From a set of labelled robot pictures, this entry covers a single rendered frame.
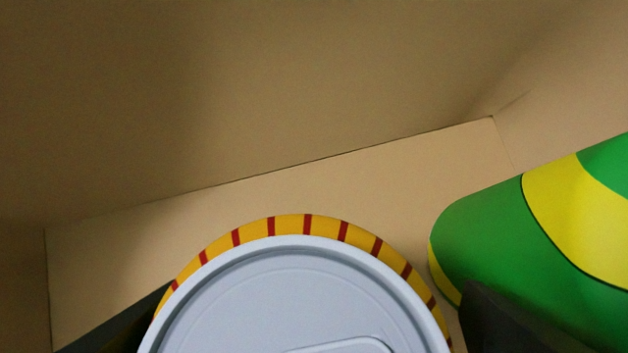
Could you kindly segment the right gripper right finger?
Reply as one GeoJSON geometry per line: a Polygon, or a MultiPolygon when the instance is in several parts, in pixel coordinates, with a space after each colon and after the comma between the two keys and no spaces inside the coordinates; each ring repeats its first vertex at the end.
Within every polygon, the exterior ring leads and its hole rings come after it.
{"type": "Polygon", "coordinates": [[[475,279],[458,320],[468,353],[599,353],[475,279]]]}

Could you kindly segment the tan bag floor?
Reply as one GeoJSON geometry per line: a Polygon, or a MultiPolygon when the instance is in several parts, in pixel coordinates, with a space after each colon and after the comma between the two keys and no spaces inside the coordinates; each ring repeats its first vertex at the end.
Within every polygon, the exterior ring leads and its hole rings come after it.
{"type": "Polygon", "coordinates": [[[454,353],[468,353],[430,272],[430,232],[455,200],[515,176],[487,116],[44,228],[52,353],[177,278],[224,234],[286,214],[340,219],[383,239],[432,292],[454,353]]]}

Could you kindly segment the green and yellow drink can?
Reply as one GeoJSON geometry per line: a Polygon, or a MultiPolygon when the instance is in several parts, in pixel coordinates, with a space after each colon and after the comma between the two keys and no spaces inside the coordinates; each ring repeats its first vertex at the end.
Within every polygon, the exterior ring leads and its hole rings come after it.
{"type": "Polygon", "coordinates": [[[628,353],[628,131],[454,201],[428,263],[457,312],[477,279],[597,352],[628,353]]]}

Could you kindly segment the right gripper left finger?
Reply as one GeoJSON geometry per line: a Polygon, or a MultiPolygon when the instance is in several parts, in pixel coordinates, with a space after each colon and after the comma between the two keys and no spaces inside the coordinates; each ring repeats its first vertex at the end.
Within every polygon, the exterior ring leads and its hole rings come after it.
{"type": "Polygon", "coordinates": [[[137,353],[172,279],[53,353],[137,353]]]}

